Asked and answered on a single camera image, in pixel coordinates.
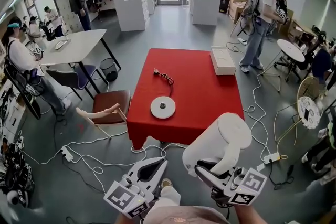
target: gray floor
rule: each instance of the gray floor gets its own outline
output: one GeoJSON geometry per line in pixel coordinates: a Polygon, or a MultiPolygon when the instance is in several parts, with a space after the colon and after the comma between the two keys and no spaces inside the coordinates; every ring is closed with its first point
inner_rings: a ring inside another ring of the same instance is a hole
{"type": "MultiPolygon", "coordinates": [[[[114,55],[122,66],[118,79],[110,84],[111,90],[129,89],[134,92],[136,83],[141,73],[146,55],[150,48],[181,48],[209,50],[211,45],[224,46],[234,39],[229,38],[229,33],[233,23],[226,15],[219,15],[217,27],[194,26],[191,24],[187,7],[159,7],[154,15],[151,15],[150,25],[146,31],[132,33],[122,33],[119,28],[117,18],[108,16],[102,21],[95,21],[95,28],[106,28],[105,40],[109,44],[114,55]]],[[[279,51],[274,40],[266,41],[264,51],[261,56],[263,63],[269,63],[279,51]]],[[[231,53],[236,66],[241,58],[240,53],[231,53]]],[[[101,60],[108,57],[102,44],[99,44],[89,55],[87,62],[99,64],[101,60]]],[[[252,90],[258,86],[256,72],[252,70],[250,74],[243,74],[237,70],[236,78],[239,84],[241,101],[244,109],[254,105],[252,90]]],[[[106,85],[97,81],[98,87],[106,90],[106,85]]],[[[262,87],[256,90],[257,102],[266,110],[267,115],[263,122],[269,132],[268,146],[272,153],[276,151],[274,141],[273,121],[276,111],[284,108],[296,101],[298,88],[297,79],[290,77],[288,83],[282,80],[282,90],[279,94],[263,78],[262,87]]],[[[64,97],[69,89],[58,86],[60,96],[64,97]]],[[[84,101],[74,95],[69,97],[73,101],[71,110],[66,114],[67,126],[58,124],[56,127],[56,143],[58,147],[71,141],[92,141],[104,135],[90,126],[84,119],[80,118],[74,108],[90,111],[92,100],[85,93],[80,93],[84,101]]],[[[39,101],[42,110],[46,111],[48,105],[39,101]]],[[[277,121],[276,131],[280,134],[290,124],[290,118],[295,113],[294,109],[288,109],[281,114],[277,121]]],[[[254,116],[262,115],[257,109],[254,116]]],[[[245,113],[245,120],[252,126],[253,120],[245,113]]],[[[40,121],[35,120],[30,114],[22,128],[25,138],[25,151],[39,162],[45,162],[55,153],[53,142],[53,126],[55,118],[51,112],[43,115],[40,121]]],[[[325,127],[326,119],[320,123],[325,127]]],[[[110,134],[117,134],[126,130],[126,126],[106,128],[110,134]]],[[[262,141],[266,140],[265,130],[257,124],[253,130],[253,135],[262,141]]],[[[285,180],[285,175],[289,165],[293,164],[301,154],[311,147],[317,140],[317,131],[308,132],[302,126],[298,128],[298,142],[293,146],[294,132],[281,142],[279,151],[289,156],[288,160],[276,163],[273,168],[272,177],[274,181],[285,180]]],[[[147,145],[158,145],[158,141],[148,140],[147,145]]],[[[89,154],[106,163],[133,163],[143,157],[141,154],[133,154],[130,150],[131,142],[128,135],[115,137],[110,141],[97,142],[90,145],[73,146],[75,150],[82,154],[89,154]]],[[[261,163],[260,152],[262,146],[255,141],[240,155],[238,165],[243,167],[256,167],[261,163]]],[[[157,149],[148,150],[148,157],[159,156],[157,149]]],[[[189,176],[182,164],[182,149],[170,148],[167,151],[169,165],[166,176],[169,177],[176,189],[181,193],[182,205],[209,206],[218,209],[226,215],[226,209],[217,208],[210,198],[210,189],[199,179],[189,176]]],[[[80,176],[68,170],[58,155],[47,165],[37,165],[27,157],[27,161],[33,168],[36,189],[32,198],[32,208],[24,209],[21,206],[9,206],[7,208],[5,197],[1,194],[0,207],[5,217],[12,219],[12,223],[66,223],[67,216],[71,216],[78,223],[104,222],[114,223],[117,211],[109,206],[102,198],[103,195],[87,187],[80,176]]],[[[88,161],[93,166],[97,163],[88,161]]],[[[71,164],[83,175],[84,179],[97,188],[101,186],[95,179],[93,173],[87,166],[80,162],[71,164]]],[[[103,175],[99,175],[105,188],[108,189],[114,180],[120,180],[128,168],[119,166],[104,167],[103,175]]],[[[269,167],[262,173],[269,175],[269,167]]],[[[316,182],[315,174],[308,166],[303,166],[299,162],[295,166],[293,173],[295,177],[291,185],[285,185],[281,190],[274,190],[270,181],[267,182],[262,194],[254,203],[255,208],[268,223],[284,223],[296,220],[302,224],[312,223],[317,220],[323,212],[328,210],[332,204],[333,184],[320,186],[316,182]]],[[[237,217],[232,210],[230,221],[238,223],[237,217]]]]}

